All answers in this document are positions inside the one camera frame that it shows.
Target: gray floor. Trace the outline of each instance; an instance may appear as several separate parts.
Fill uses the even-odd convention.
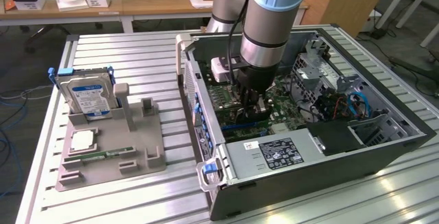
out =
[[[390,2],[391,0],[381,0],[378,10],[385,11]],[[394,16],[409,3],[410,0],[403,0]],[[429,69],[433,67],[433,63],[429,62],[433,57],[430,56],[427,49],[419,46],[419,43],[438,22],[439,15],[429,11],[426,8],[419,7],[403,29],[397,29],[394,26],[390,27],[398,35],[397,38],[386,36],[381,40],[374,40],[374,42],[382,47],[386,54],[399,57],[413,64]],[[103,24],[103,30],[97,30],[94,23],[70,24],[66,25],[66,28],[73,34],[123,32],[121,23],[106,22]],[[139,31],[195,29],[202,25],[202,20],[165,20],[159,25],[158,24],[159,21],[150,21],[147,23],[137,23],[137,26]],[[31,26],[31,32],[35,32],[39,28],[41,26]],[[66,36],[59,31],[51,31],[34,44],[38,51],[33,55],[26,54],[22,47],[29,36],[30,33],[22,33],[17,26],[11,27],[5,35],[0,35],[0,92],[11,89],[27,89],[39,85],[50,84],[47,79],[47,69],[50,67],[58,67],[59,65]],[[377,46],[371,42],[362,42],[362,44],[373,54],[389,64],[389,61],[385,55],[379,52]],[[439,50],[439,36],[431,42],[430,48]],[[410,84],[414,84],[414,77],[407,70],[397,68],[395,72]],[[434,87],[436,84],[429,79],[421,77],[419,88],[423,91],[433,92]],[[33,96],[47,95],[49,93],[50,90],[45,89],[35,92]],[[439,106],[439,100],[431,97],[426,98],[436,104],[436,106]],[[0,198],[0,223],[15,222],[22,200],[22,192],[25,190],[27,174],[30,173],[34,152],[43,126],[47,104],[49,99],[29,101],[27,117],[17,126],[14,126],[13,129],[7,130],[10,140],[17,145],[25,179],[23,183],[15,189],[14,194]],[[5,120],[15,110],[17,107],[6,107],[5,105],[0,105],[0,120]],[[5,160],[5,157],[6,153],[3,152],[0,154],[0,162]],[[18,169],[13,157],[6,166],[0,168],[0,177],[0,192],[3,192],[14,185],[18,177]]]

